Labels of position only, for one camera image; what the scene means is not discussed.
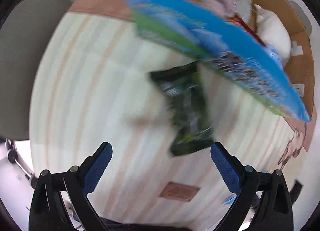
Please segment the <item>silver yellow snack bag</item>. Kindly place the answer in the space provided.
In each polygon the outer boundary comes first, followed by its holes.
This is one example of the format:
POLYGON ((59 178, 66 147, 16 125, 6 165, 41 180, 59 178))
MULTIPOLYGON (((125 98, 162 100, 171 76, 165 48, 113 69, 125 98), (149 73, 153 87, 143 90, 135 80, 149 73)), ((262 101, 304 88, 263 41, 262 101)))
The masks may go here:
POLYGON ((244 21, 249 23, 251 19, 252 0, 232 0, 235 14, 244 21))

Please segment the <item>green seaweed snack bag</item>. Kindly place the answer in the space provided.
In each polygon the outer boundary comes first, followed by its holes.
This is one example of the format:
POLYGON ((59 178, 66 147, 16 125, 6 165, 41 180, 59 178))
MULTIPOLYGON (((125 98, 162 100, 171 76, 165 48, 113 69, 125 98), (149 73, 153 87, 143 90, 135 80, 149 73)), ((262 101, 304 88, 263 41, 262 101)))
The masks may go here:
POLYGON ((177 133, 169 148, 171 156, 189 155, 213 144, 213 128, 206 106, 197 62, 152 71, 149 78, 162 91, 177 133))

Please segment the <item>cardboard milk box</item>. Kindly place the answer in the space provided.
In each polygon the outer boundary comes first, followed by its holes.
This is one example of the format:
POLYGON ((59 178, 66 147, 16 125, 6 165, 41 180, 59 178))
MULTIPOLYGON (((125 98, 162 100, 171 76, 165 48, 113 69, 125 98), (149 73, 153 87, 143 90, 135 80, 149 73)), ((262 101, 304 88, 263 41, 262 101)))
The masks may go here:
POLYGON ((309 122, 315 76, 306 28, 287 0, 252 1, 274 12, 289 33, 291 56, 283 69, 251 35, 200 0, 126 0, 142 37, 202 61, 275 114, 309 122))

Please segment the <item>dark fleece clothing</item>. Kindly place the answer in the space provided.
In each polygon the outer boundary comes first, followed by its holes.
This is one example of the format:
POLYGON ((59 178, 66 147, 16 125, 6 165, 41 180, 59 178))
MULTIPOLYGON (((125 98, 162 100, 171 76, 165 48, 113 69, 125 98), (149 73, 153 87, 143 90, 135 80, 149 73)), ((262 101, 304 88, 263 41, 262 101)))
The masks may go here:
POLYGON ((100 220, 108 230, 117 231, 191 231, 189 228, 177 228, 172 226, 154 226, 136 223, 119 223, 109 219, 100 217, 100 220))

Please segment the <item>red snack packet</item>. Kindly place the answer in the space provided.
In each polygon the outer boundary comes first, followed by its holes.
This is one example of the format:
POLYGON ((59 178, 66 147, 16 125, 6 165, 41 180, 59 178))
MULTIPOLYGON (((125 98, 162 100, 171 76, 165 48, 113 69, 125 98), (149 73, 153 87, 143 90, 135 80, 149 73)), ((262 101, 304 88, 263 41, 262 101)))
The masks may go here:
POLYGON ((265 43, 259 38, 259 36, 251 28, 249 28, 249 26, 240 17, 235 15, 234 17, 231 17, 229 20, 233 24, 241 27, 246 33, 251 35, 251 37, 253 37, 260 45, 266 47, 265 43))

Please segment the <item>blue tissue pack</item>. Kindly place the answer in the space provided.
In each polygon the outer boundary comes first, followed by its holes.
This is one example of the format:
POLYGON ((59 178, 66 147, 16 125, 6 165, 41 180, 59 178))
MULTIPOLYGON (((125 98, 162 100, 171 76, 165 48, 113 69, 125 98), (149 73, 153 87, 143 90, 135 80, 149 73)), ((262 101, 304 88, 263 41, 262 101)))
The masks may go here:
POLYGON ((267 43, 265 46, 265 51, 268 53, 269 57, 272 58, 272 60, 274 60, 274 62, 278 65, 278 67, 280 69, 283 69, 281 57, 276 51, 276 49, 272 45, 267 43))

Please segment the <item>white soft mask bundle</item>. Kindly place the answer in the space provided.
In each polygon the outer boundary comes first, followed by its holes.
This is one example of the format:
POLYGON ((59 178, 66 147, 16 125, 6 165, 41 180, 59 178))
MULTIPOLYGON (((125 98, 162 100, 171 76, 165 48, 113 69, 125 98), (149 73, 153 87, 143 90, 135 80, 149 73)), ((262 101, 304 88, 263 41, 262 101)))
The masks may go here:
POLYGON ((259 38, 269 44, 280 55, 281 64, 285 66, 291 56, 291 39, 279 17, 272 11, 255 4, 257 11, 257 29, 259 38))

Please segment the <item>lilac soft cloth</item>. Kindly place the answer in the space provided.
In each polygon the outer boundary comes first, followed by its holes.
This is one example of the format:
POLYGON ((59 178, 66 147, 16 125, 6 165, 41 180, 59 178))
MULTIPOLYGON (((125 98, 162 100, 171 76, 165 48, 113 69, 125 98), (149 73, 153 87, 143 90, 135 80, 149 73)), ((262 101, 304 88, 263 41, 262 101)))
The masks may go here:
POLYGON ((201 0, 201 4, 222 19, 235 16, 233 0, 201 0))

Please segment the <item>striped table mat with cat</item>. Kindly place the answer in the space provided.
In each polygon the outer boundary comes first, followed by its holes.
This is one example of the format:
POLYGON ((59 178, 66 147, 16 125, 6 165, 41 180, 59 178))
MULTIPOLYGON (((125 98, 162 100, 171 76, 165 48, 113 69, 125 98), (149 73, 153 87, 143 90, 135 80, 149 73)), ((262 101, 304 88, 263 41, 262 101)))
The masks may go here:
MULTIPOLYGON (((106 141, 113 158, 94 193, 98 214, 127 223, 214 228, 228 209, 229 191, 210 151, 172 159, 174 138, 165 99, 147 73, 190 62, 137 36, 122 0, 76 0, 41 59, 30 105, 34 172, 63 172, 106 141)), ((311 123, 274 115, 251 95, 201 68, 215 136, 244 163, 273 171, 287 141, 303 145, 289 160, 289 186, 303 187, 293 206, 294 228, 319 203, 319 106, 311 123)))

